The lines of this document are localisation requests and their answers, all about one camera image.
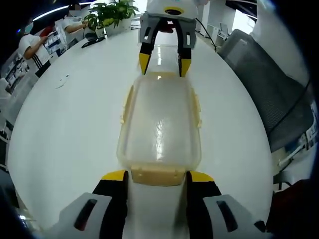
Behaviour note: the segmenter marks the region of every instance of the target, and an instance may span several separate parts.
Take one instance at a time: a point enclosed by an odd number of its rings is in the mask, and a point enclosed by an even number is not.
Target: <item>white t-shirt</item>
[[[19,42],[19,51],[21,55],[24,55],[28,47],[34,47],[40,39],[41,38],[39,36],[33,36],[31,34],[23,36]],[[30,70],[37,72],[49,59],[50,55],[48,51],[43,45],[41,45],[34,56],[28,60],[26,59],[26,62],[30,67]]]
[[[83,29],[80,29],[76,32],[73,32],[73,33],[67,33],[65,31],[65,28],[67,26],[78,26],[78,25],[81,25],[82,24],[82,21],[83,21],[83,18],[81,17],[75,17],[75,16],[66,16],[64,19],[63,19],[63,22],[62,22],[62,28],[65,32],[65,36],[66,36],[66,42],[67,44],[69,44],[71,41],[73,41],[75,38],[78,40],[78,41],[81,41],[83,39]]]

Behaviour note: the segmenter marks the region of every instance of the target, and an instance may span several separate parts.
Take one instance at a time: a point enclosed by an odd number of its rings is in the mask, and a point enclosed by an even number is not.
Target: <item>plastic food container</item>
[[[119,161],[141,172],[194,170],[201,160],[199,111],[187,78],[163,72],[140,76],[125,104]]]

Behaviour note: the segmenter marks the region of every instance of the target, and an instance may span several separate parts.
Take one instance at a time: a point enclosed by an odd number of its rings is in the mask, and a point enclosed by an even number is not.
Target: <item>black cable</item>
[[[215,51],[217,52],[217,47],[216,47],[216,45],[215,45],[215,43],[214,43],[213,39],[211,39],[210,35],[208,34],[208,32],[207,32],[206,28],[204,27],[203,23],[201,23],[201,21],[200,21],[200,20],[198,20],[198,18],[197,18],[197,17],[196,17],[195,19],[196,19],[196,20],[197,20],[197,21],[201,24],[201,26],[204,28],[204,30],[206,31],[207,36],[208,36],[208,37],[209,37],[209,39],[211,40],[211,43],[213,43],[213,45],[214,45]]]
[[[300,96],[298,97],[298,99],[295,101],[295,103],[291,106],[291,108],[287,111],[287,113],[274,125],[274,127],[272,127],[270,129],[270,131],[267,133],[267,136],[269,137],[271,132],[274,131],[274,129],[294,110],[294,108],[296,107],[296,105],[299,103],[299,101],[303,98],[303,96],[305,95],[305,93],[307,92],[307,88],[310,84],[310,80],[308,81],[306,87],[304,88],[303,92],[300,94]]]

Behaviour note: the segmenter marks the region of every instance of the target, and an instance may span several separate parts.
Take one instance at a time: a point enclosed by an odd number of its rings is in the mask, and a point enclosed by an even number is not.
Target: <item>gray mesh chair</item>
[[[305,93],[301,98],[304,87],[286,76],[252,36],[234,30],[218,54],[254,101],[272,152],[296,140],[312,126],[309,95]]]

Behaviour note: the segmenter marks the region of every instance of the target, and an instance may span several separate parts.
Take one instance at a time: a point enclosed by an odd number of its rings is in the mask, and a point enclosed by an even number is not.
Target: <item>black pants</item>
[[[51,63],[50,60],[48,60],[36,73],[35,75],[37,77],[41,77],[43,75],[43,73],[50,67]]]

